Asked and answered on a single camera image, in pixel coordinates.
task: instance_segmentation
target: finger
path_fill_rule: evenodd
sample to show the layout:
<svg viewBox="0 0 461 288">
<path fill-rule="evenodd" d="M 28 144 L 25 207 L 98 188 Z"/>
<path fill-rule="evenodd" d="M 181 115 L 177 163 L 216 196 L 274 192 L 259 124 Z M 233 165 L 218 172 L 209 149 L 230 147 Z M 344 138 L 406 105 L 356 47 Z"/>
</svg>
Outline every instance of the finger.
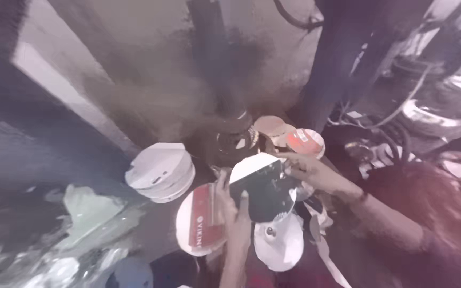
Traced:
<svg viewBox="0 0 461 288">
<path fill-rule="evenodd" d="M 243 220 L 250 220 L 250 214 L 248 213 L 249 199 L 248 192 L 243 191 L 241 193 L 241 201 L 239 203 L 238 218 Z"/>
<path fill-rule="evenodd" d="M 306 171 L 300 170 L 298 167 L 288 167 L 286 169 L 286 174 L 293 176 L 294 178 L 302 181 L 309 180 L 309 173 Z"/>
<path fill-rule="evenodd" d="M 293 162 L 298 162 L 298 160 L 303 158 L 303 154 L 298 154 L 294 152 L 283 152 L 283 153 L 276 153 L 274 155 L 277 158 L 285 158 L 287 160 L 291 160 Z"/>
<path fill-rule="evenodd" d="M 225 192 L 225 179 L 227 178 L 227 171 L 225 169 L 220 170 L 218 180 L 216 180 L 216 192 L 221 194 Z"/>
</svg>

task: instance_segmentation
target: wire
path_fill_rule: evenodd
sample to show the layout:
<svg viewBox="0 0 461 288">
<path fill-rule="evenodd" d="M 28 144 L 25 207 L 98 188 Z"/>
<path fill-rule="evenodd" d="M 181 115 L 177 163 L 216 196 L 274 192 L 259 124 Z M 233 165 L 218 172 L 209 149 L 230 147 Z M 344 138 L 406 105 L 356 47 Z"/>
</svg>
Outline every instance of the wire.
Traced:
<svg viewBox="0 0 461 288">
<path fill-rule="evenodd" d="M 286 11 L 286 9 L 284 8 L 284 6 L 280 2 L 280 0 L 273 0 L 273 2 L 275 3 L 275 7 L 277 7 L 277 11 L 279 12 L 279 14 L 282 17 L 284 17 L 284 19 L 289 24 L 291 24 L 291 25 L 293 25 L 293 26 L 295 26 L 297 28 L 312 31 L 313 29 L 315 29 L 317 27 L 323 26 L 323 21 L 318 21 L 318 22 L 314 22 L 314 23 L 300 21 L 300 20 L 294 18 L 291 14 L 289 14 Z"/>
<path fill-rule="evenodd" d="M 427 65 L 426 66 L 426 69 L 424 70 L 423 74 L 419 78 L 419 81 L 418 81 L 417 85 L 415 85 L 412 92 L 408 95 L 408 97 L 405 99 L 405 101 L 403 101 L 403 103 L 401 103 L 401 105 L 396 110 L 394 110 L 394 112 L 392 112 L 389 116 L 385 117 L 382 121 L 380 121 L 380 122 L 378 122 L 378 123 L 376 123 L 374 125 L 364 127 L 364 128 L 365 129 L 378 128 L 378 127 L 382 126 L 383 124 L 391 121 L 396 115 L 398 115 L 401 112 L 401 110 L 403 110 L 403 107 L 405 106 L 405 104 L 408 101 L 410 101 L 417 94 L 417 92 L 419 92 L 419 89 L 423 85 L 423 82 L 424 82 L 424 80 L 426 78 L 426 75 L 428 74 L 428 72 L 430 72 L 431 68 L 432 68 L 432 65 Z"/>
</svg>

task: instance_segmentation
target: wall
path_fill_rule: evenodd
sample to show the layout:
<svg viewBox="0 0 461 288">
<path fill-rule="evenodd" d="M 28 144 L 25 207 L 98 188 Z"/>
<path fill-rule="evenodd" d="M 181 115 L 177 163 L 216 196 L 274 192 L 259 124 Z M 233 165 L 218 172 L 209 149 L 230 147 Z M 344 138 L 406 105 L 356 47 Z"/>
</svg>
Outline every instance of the wall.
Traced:
<svg viewBox="0 0 461 288">
<path fill-rule="evenodd" d="M 284 2 L 286 9 L 299 19 L 318 14 L 311 0 Z M 42 25 L 42 33 L 49 36 L 41 36 L 46 41 L 34 39 L 35 49 L 74 87 L 83 86 L 85 95 L 110 115 L 136 144 L 150 145 L 154 141 L 151 137 L 157 141 L 178 141 L 203 123 L 213 121 L 215 97 L 193 60 L 193 24 L 186 2 L 50 0 L 50 3 L 78 36 L 83 31 L 93 32 L 90 37 L 80 36 L 80 39 L 115 84 L 104 81 L 104 77 L 101 83 L 97 73 L 82 75 L 82 65 L 67 64 L 84 63 L 86 60 L 81 58 L 91 56 L 68 53 L 70 44 L 62 45 L 51 39 L 50 35 L 63 33 L 56 27 L 63 26 L 61 23 Z M 236 47 L 237 56 L 234 56 L 238 65 L 245 66 L 240 74 L 246 76 L 230 85 L 235 90 L 233 93 L 256 107 L 268 104 L 282 110 L 292 105 L 308 77 L 319 31 L 306 35 L 305 31 L 292 27 L 278 14 L 273 1 L 221 0 L 220 4 L 226 28 L 233 35 L 229 45 Z M 78 14 L 89 16 L 86 19 Z M 30 17 L 46 18 L 32 14 Z M 107 50 L 107 43 L 118 46 L 112 49 L 118 50 L 123 62 L 132 64 L 138 80 L 128 77 L 126 81 L 125 77 L 113 76 L 119 74 L 117 69 L 107 65 L 101 56 L 108 53 L 102 51 Z M 67 49 L 51 53 L 53 46 Z M 142 137 L 149 133 L 151 137 Z"/>
</svg>

